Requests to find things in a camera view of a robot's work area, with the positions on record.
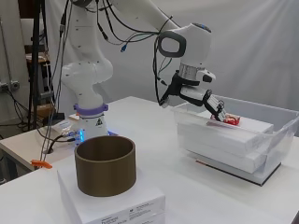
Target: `table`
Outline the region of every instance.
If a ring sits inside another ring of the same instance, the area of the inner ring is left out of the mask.
[[[171,108],[129,97],[109,105],[106,121],[112,132],[135,141],[138,167],[166,195],[167,224],[291,224],[299,210],[298,138],[261,188],[202,166],[179,149]],[[1,186],[0,198],[1,223],[70,223],[55,169]]]
[[[40,129],[45,135],[46,129]],[[51,138],[58,136],[58,133],[51,131]],[[44,138],[37,131],[22,133],[0,141],[6,166],[9,170],[9,179],[18,177],[16,164],[26,172],[34,171],[35,167],[31,165],[31,160],[39,160]],[[47,161],[54,163],[68,156],[73,155],[74,144],[55,143],[54,152],[47,155]]]

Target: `orange object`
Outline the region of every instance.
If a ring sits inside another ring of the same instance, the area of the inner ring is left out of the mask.
[[[39,166],[39,167],[45,167],[47,169],[51,169],[52,166],[48,164],[46,161],[36,161],[36,160],[31,160],[31,165],[33,166]]]

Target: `white table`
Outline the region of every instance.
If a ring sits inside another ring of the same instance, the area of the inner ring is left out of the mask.
[[[188,157],[178,148],[170,108],[129,97],[110,104],[106,120],[112,132],[135,141],[138,167],[166,195],[167,224],[291,224],[299,210],[297,138],[289,157],[261,188]],[[70,223],[55,169],[1,186],[0,199],[1,223]]]

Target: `label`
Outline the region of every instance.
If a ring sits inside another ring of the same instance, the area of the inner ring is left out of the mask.
[[[158,214],[164,210],[164,200],[159,199],[142,203],[138,206],[132,207],[128,210],[122,211],[115,216],[106,217],[101,220],[101,224],[124,224],[124,223],[136,223],[140,220],[144,220],[152,216],[153,214]],[[141,222],[142,224],[153,223],[151,220]]]
[[[141,217],[142,215],[151,212],[151,207],[153,205],[154,205],[154,203],[145,203],[145,204],[138,206],[136,209],[131,209],[130,214],[129,214],[130,221],[137,217]]]
[[[99,118],[99,120],[96,122],[95,126],[100,126],[103,124],[103,121],[101,120],[101,118]]]

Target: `white box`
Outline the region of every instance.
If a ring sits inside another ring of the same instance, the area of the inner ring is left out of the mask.
[[[165,196],[137,170],[135,185],[113,197],[92,197],[78,189],[75,158],[58,169],[64,207],[75,224],[163,224]]]
[[[210,119],[211,114],[208,111],[198,113],[196,116],[203,119]],[[237,156],[244,157],[256,150],[263,137],[260,133],[272,133],[274,125],[255,119],[242,117],[236,129],[230,126],[217,125],[215,123],[204,121],[197,124],[178,124],[178,128],[192,132],[197,136],[201,143],[218,148]]]
[[[186,131],[182,136],[179,128],[178,140],[181,147],[191,152],[233,166],[234,168],[251,174],[254,173],[261,165],[263,165],[267,158],[267,156],[264,155],[266,148],[264,149],[264,153],[260,151],[253,151],[245,157],[239,157],[219,148],[205,145],[198,140],[198,138],[192,136],[191,133],[188,134]]]

